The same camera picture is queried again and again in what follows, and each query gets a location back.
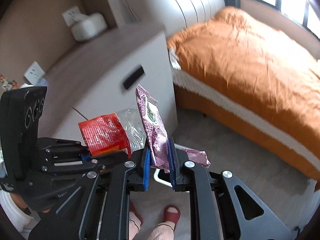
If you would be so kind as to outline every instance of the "red plastic packaging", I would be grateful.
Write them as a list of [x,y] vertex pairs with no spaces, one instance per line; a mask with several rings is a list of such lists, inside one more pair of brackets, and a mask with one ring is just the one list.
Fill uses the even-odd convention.
[[92,156],[125,151],[131,158],[129,139],[116,114],[107,114],[79,123]]

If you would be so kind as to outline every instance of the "black window frame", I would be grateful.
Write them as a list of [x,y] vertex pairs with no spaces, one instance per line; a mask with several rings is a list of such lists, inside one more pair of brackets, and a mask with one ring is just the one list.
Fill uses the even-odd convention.
[[281,13],[283,16],[287,17],[289,20],[293,21],[295,24],[299,25],[301,28],[304,28],[306,31],[308,31],[309,33],[311,33],[311,35],[313,35],[319,42],[320,42],[320,37],[318,37],[317,35],[315,35],[313,33],[312,30],[310,30],[308,27],[307,27],[307,24],[308,24],[308,16],[309,16],[309,2],[306,0],[306,4],[305,4],[305,9],[304,9],[304,17],[303,17],[303,23],[302,25],[300,23],[298,23],[297,21],[293,20],[293,19],[290,19],[288,15],[286,15],[285,13],[283,13],[281,11],[281,1],[282,0],[276,0],[276,5],[274,6],[273,4],[270,4],[264,0],[255,0],[257,2],[260,2],[260,3],[263,3],[275,10],[277,10],[279,13]]

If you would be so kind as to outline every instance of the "silver screw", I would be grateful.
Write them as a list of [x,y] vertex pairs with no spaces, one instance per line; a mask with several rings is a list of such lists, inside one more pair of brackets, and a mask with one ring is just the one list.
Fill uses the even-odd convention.
[[95,171],[89,171],[87,177],[89,179],[94,179],[95,177],[97,177],[97,173]]
[[224,171],[222,173],[223,177],[226,177],[226,178],[231,178],[232,177],[232,172],[231,171]]
[[132,162],[132,161],[128,161],[128,162],[126,162],[126,163],[124,164],[124,166],[126,166],[127,168],[132,168],[134,165],[135,165],[135,163]]
[[188,162],[185,162],[184,165],[188,168],[193,168],[195,166],[195,163],[192,161],[188,161]]

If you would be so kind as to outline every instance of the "purple candy wrapper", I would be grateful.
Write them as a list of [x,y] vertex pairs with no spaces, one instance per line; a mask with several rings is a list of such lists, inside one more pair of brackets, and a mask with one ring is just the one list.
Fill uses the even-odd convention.
[[[158,101],[151,97],[148,91],[141,85],[138,85],[136,88],[136,96],[140,117],[150,145],[151,165],[153,168],[165,169],[165,171],[168,171],[168,135],[157,108]],[[189,160],[199,163],[204,167],[210,166],[210,162],[204,151],[200,152],[184,147],[178,148],[188,154]]]

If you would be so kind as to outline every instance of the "orange blanket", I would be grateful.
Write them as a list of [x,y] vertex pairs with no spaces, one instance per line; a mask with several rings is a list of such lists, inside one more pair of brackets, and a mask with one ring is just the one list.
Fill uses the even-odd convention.
[[315,162],[306,158],[314,166],[308,175],[320,180],[320,72],[306,49],[233,7],[176,33],[167,43],[182,70],[314,155]]

